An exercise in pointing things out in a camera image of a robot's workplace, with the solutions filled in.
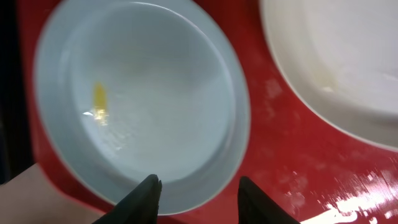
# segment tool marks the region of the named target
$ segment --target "yellow spot on plate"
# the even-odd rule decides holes
[[[108,117],[106,91],[101,83],[95,83],[93,96],[94,119],[97,120],[99,124],[106,125],[106,118]]]

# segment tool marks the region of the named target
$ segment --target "dish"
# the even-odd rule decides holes
[[[296,95],[340,131],[392,151],[397,7],[388,0],[261,2],[273,58]]]
[[[40,38],[35,97],[82,184],[115,204],[155,173],[160,215],[214,197],[248,143],[238,59],[191,1],[64,1]]]

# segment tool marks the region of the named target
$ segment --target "red surface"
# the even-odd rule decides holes
[[[111,206],[79,184],[57,159],[34,103],[35,45],[58,2],[18,0],[34,155],[61,192],[107,211]],[[306,220],[303,223],[338,223],[344,218],[354,223],[397,223],[398,154],[340,133],[299,101],[271,59],[257,0],[197,3],[220,25],[239,56],[251,96],[251,138],[243,164],[227,188],[206,205],[173,218],[184,223],[237,223],[238,180],[247,175],[293,217]]]

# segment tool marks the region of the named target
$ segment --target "black object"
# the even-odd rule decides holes
[[[94,224],[155,224],[162,183],[152,174]],[[238,190],[239,224],[300,224],[248,177]]]
[[[16,2],[0,7],[0,172],[7,181],[33,163],[19,49]]]

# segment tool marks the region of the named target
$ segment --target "glossy red tabletop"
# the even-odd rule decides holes
[[[59,0],[17,2],[35,158],[61,192],[108,211],[112,206],[86,190],[57,159],[34,103],[36,42]],[[246,175],[302,223],[398,223],[398,154],[335,130],[293,94],[264,41],[257,0],[196,2],[219,24],[239,56],[251,97],[251,138],[227,188],[204,206],[172,218],[237,223],[238,180]]]

